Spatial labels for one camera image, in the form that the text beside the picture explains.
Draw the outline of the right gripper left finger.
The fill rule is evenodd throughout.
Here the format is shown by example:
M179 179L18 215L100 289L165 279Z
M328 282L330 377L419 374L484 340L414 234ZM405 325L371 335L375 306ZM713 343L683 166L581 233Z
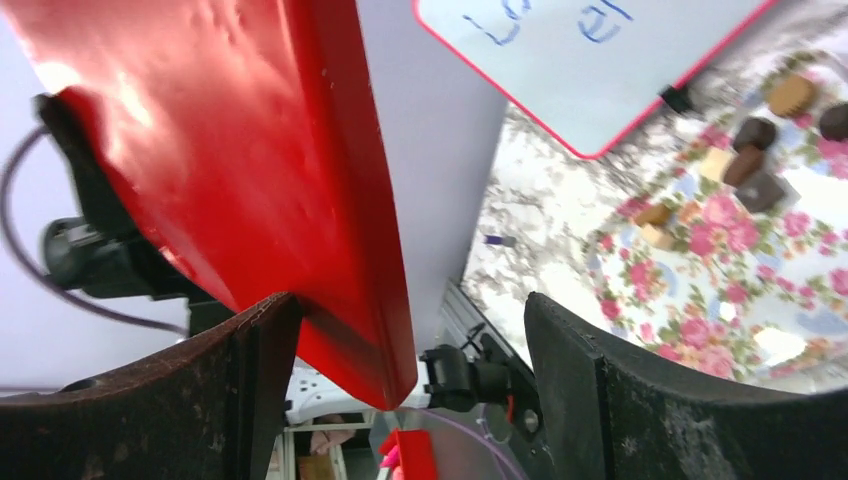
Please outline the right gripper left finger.
M262 479L303 317L275 294L52 394L1 401L5 479Z

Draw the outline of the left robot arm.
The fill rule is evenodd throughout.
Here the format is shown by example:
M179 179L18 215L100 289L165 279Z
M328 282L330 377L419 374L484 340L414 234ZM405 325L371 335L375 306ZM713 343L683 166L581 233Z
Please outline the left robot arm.
M80 121L61 99L34 98L37 115L65 157L80 207L78 217L48 224L42 256L48 277L62 289L113 299L147 296L184 298L191 336L230 318L233 312L171 266L145 239L84 137Z

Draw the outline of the red box lid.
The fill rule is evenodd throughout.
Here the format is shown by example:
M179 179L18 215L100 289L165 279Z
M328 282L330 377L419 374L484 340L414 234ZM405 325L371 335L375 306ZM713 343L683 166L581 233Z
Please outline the red box lid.
M299 356L399 406L418 373L353 1L5 1L141 232L241 311L300 298Z

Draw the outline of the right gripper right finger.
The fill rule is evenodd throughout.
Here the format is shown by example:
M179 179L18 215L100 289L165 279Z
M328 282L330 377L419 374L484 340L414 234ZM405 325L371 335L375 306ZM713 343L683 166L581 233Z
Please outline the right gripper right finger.
M524 309L560 479L843 479L847 394L710 376L600 330L551 298Z

